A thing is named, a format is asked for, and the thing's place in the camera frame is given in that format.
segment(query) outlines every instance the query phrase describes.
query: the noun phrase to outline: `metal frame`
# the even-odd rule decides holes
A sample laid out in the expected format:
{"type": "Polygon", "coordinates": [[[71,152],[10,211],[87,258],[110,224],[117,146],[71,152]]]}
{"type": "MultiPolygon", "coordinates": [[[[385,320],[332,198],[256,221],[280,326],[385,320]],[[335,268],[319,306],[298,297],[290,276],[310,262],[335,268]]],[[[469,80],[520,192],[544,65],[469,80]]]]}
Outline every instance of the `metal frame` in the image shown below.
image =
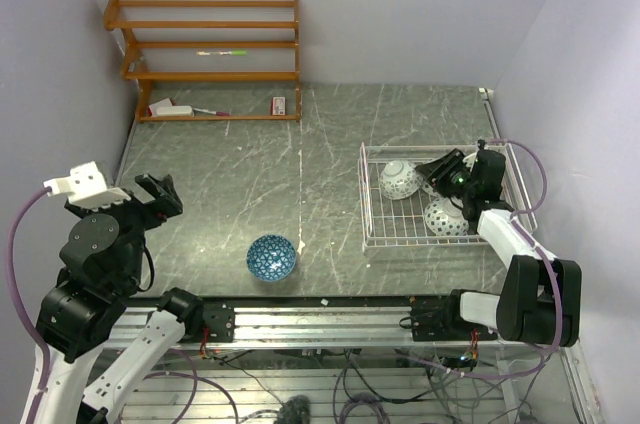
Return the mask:
{"type": "MultiPolygon", "coordinates": [[[[367,248],[403,246],[460,246],[487,244],[479,235],[435,236],[427,227],[423,217],[431,197],[419,190],[407,199],[391,201],[382,196],[378,179],[384,166],[396,159],[414,163],[433,161],[453,148],[465,154],[476,151],[475,146],[365,146],[360,147],[358,178],[360,209],[362,212],[363,252],[367,248]]],[[[531,207],[529,195],[522,180],[513,148],[487,146],[502,152],[507,160],[504,180],[505,200],[516,209],[531,207]]],[[[535,231],[537,223],[528,215],[521,216],[523,226],[535,231]]]]}

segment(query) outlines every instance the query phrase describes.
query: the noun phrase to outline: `wooden shelf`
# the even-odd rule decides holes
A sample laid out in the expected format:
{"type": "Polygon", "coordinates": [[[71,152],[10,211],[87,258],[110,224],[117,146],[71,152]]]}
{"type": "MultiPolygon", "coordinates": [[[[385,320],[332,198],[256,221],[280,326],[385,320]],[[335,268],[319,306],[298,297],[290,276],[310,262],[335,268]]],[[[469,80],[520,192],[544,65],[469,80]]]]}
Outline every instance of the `wooden shelf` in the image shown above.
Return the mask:
{"type": "Polygon", "coordinates": [[[136,118],[151,121],[222,121],[222,120],[297,120],[302,117],[300,90],[300,34],[298,0],[285,1],[186,1],[186,0],[109,0],[103,15],[105,29],[120,29],[126,52],[120,69],[124,79],[137,80],[140,90],[136,118]],[[128,20],[124,8],[283,8],[293,11],[288,21],[229,21],[229,20],[128,20]],[[138,41],[134,29],[284,29],[292,32],[291,40],[247,41],[138,41]],[[263,72],[183,72],[150,69],[145,49],[291,49],[295,55],[295,69],[263,72]],[[295,82],[296,113],[285,116],[180,116],[149,117],[147,108],[154,81],[204,82],[295,82]]]}

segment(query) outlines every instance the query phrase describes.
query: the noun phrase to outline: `dish rack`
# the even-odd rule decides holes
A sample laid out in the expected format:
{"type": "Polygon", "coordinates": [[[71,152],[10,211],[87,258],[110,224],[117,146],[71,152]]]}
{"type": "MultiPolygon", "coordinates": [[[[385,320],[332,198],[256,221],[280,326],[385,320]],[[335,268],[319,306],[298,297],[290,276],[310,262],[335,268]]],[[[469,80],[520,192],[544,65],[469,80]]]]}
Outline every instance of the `dish rack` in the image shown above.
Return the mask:
{"type": "MultiPolygon", "coordinates": [[[[360,146],[358,179],[360,184],[360,209],[362,211],[362,251],[367,248],[403,246],[468,246],[487,242],[479,235],[436,236],[427,227],[423,211],[433,199],[423,190],[418,190],[407,199],[391,201],[382,196],[379,178],[384,166],[402,159],[424,164],[434,161],[457,148],[469,155],[476,146],[360,146]]],[[[531,207],[529,195],[523,183],[522,173],[513,148],[487,146],[506,157],[506,172],[502,183],[503,198],[514,209],[531,207]]],[[[537,229],[534,215],[520,216],[521,224],[529,232],[537,229]]]]}

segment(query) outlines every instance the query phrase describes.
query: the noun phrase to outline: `metal wire basket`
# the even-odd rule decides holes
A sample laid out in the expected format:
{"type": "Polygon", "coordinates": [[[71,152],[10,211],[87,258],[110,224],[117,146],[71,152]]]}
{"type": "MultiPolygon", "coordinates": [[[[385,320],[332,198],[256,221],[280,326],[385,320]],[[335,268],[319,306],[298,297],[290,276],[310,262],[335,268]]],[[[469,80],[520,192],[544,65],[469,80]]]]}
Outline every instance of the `metal wire basket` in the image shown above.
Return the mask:
{"type": "MultiPolygon", "coordinates": [[[[391,201],[380,192],[379,178],[384,166],[402,159],[423,164],[445,155],[452,149],[465,154],[477,150],[475,146],[360,146],[358,179],[360,183],[360,209],[362,211],[362,250],[367,248],[402,246],[461,246],[483,245],[487,242],[478,235],[436,236],[424,219],[424,209],[433,199],[419,190],[411,197],[391,201]]],[[[502,186],[504,199],[515,209],[531,207],[529,195],[522,180],[513,148],[487,146],[506,157],[507,166],[502,186]]],[[[520,216],[520,222],[530,232],[537,228],[535,216],[520,216]]]]}

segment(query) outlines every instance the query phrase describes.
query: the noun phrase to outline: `tabletop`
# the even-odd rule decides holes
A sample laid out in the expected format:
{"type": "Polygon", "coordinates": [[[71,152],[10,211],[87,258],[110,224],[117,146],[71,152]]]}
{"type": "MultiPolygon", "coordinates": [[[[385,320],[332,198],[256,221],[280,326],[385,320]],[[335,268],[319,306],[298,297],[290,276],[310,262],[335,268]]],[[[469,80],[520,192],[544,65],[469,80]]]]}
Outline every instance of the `tabletop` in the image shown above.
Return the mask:
{"type": "MultiPolygon", "coordinates": [[[[272,96],[286,92],[189,83],[155,90],[152,102],[171,97],[212,110],[264,113],[272,96]]],[[[136,175],[171,174],[184,204],[183,215],[147,234],[156,265],[148,295],[174,286],[203,296],[499,292],[506,270],[487,245],[363,253],[356,171],[363,142],[455,145],[492,135],[479,90],[443,86],[307,85],[299,123],[139,124],[120,185],[144,196],[136,175]],[[283,235],[298,249],[296,268],[276,283],[247,270],[247,250],[264,234],[283,235]]]]}

